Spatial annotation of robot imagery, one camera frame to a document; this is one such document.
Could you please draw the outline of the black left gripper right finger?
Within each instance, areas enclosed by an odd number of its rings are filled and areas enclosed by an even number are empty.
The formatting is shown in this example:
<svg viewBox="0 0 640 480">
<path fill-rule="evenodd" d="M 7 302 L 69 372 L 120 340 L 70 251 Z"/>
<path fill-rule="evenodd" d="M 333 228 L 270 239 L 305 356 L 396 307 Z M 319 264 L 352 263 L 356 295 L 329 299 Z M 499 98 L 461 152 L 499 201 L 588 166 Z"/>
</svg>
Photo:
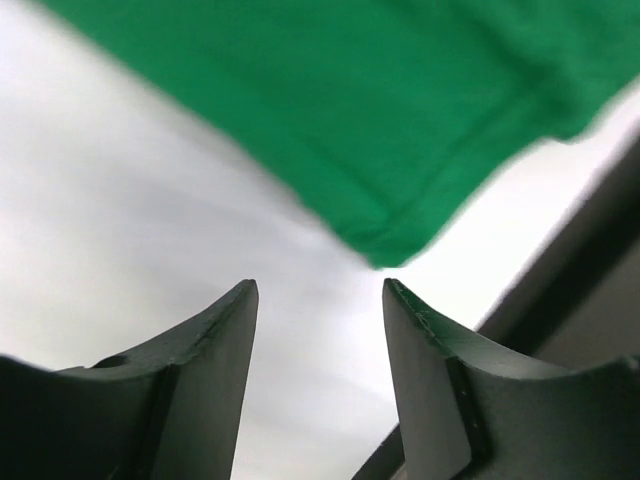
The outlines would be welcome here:
<svg viewBox="0 0 640 480">
<path fill-rule="evenodd" d="M 411 479 L 635 479 L 639 360 L 572 371 L 506 348 L 383 285 Z"/>
</svg>

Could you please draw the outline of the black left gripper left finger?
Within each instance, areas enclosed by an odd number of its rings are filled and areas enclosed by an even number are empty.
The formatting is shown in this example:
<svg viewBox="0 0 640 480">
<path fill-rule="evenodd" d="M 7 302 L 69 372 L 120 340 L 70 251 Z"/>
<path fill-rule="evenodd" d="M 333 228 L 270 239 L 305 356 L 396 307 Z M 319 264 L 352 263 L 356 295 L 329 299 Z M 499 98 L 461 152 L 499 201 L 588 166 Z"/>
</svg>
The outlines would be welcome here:
<svg viewBox="0 0 640 480">
<path fill-rule="evenodd" d="M 227 479 L 254 343 L 244 280 L 194 317 L 96 365 L 1 361 L 5 479 Z"/>
</svg>

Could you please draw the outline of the green t shirt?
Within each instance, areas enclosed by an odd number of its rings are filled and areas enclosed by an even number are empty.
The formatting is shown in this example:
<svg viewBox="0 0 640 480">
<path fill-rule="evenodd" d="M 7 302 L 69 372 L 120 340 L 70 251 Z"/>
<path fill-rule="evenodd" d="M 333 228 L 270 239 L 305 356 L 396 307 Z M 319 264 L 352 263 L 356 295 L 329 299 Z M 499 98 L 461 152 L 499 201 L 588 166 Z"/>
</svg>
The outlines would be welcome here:
<svg viewBox="0 0 640 480">
<path fill-rule="evenodd" d="M 239 143 L 371 265 L 639 74 L 635 1 L 51 1 Z"/>
</svg>

